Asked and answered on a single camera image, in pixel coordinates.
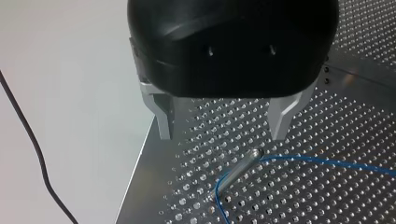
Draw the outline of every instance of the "blue wire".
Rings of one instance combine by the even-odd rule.
[[[346,168],[355,168],[355,169],[360,169],[360,170],[366,170],[366,171],[373,171],[377,172],[380,174],[385,174],[385,175],[391,175],[391,176],[396,176],[396,171],[392,171],[389,169],[384,169],[381,167],[377,166],[372,166],[372,165],[366,165],[366,164],[357,164],[357,163],[351,163],[351,162],[345,162],[345,161],[330,161],[330,160],[323,160],[320,158],[316,157],[306,157],[306,156],[269,156],[262,158],[260,161],[272,161],[272,160],[296,160],[296,161],[312,161],[312,162],[317,162],[317,163],[323,163],[323,164],[328,164],[328,165],[336,165],[336,166],[341,166],[341,167],[346,167]],[[219,201],[219,185],[221,181],[227,176],[229,172],[227,172],[225,175],[223,175],[218,183],[215,186],[215,194],[216,194],[216,204],[218,206],[218,209],[220,210],[226,224],[230,224],[230,220],[228,220],[227,216],[225,215],[224,209],[220,204]]]

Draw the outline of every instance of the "metal pegboard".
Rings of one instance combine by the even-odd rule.
[[[396,69],[396,2],[339,0],[340,24],[334,47]]]
[[[223,223],[207,193],[248,150],[396,168],[395,1],[340,0],[310,104],[274,143],[264,99],[174,99],[175,136],[153,122],[118,224]],[[221,197],[232,223],[396,223],[395,178],[303,161],[261,163]]]

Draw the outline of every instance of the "black cable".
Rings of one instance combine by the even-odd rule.
[[[40,162],[41,173],[43,175],[44,184],[46,185],[50,196],[52,196],[53,200],[59,205],[59,207],[70,218],[70,220],[74,224],[78,224],[76,219],[73,217],[73,215],[70,213],[70,211],[64,205],[64,203],[62,203],[61,199],[58,197],[58,195],[55,193],[55,190],[53,190],[53,188],[52,188],[52,185],[50,184],[49,174],[47,173],[46,162],[44,161],[44,156],[43,156],[43,152],[41,151],[40,145],[38,144],[37,139],[35,139],[35,134],[33,133],[32,129],[30,128],[30,125],[27,122],[26,117],[23,115],[21,108],[17,103],[17,100],[15,100],[14,94],[12,94],[12,91],[9,89],[9,86],[8,86],[6,79],[4,78],[1,70],[0,70],[0,82],[3,85],[4,91],[6,92],[9,101],[11,102],[15,111],[17,112],[18,117],[20,118],[20,120],[23,124],[23,127],[25,128],[27,134],[29,135],[30,140],[33,143],[33,146],[35,147],[35,152],[37,153],[37,157]]]

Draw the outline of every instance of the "aluminum breadboard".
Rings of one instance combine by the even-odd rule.
[[[336,49],[396,69],[396,2],[340,0]]]
[[[396,165],[392,113],[326,90],[316,90],[288,139],[271,141],[266,100],[193,100],[190,128],[175,156],[172,191],[159,211],[165,223],[219,223],[206,196],[250,148],[266,154]],[[396,223],[394,178],[303,161],[258,164],[226,193],[234,223]]]
[[[396,169],[396,1],[339,3],[329,61],[286,141],[271,141],[268,100],[174,99],[174,139],[160,140],[153,121],[117,223],[224,223],[206,196],[252,148]],[[234,224],[396,223],[396,182],[273,161],[241,176],[221,203]]]

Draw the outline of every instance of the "robot end effector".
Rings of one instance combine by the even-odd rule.
[[[338,1],[129,0],[128,20],[143,99],[162,139],[172,138],[176,96],[271,98],[271,134],[284,140],[316,87]]]

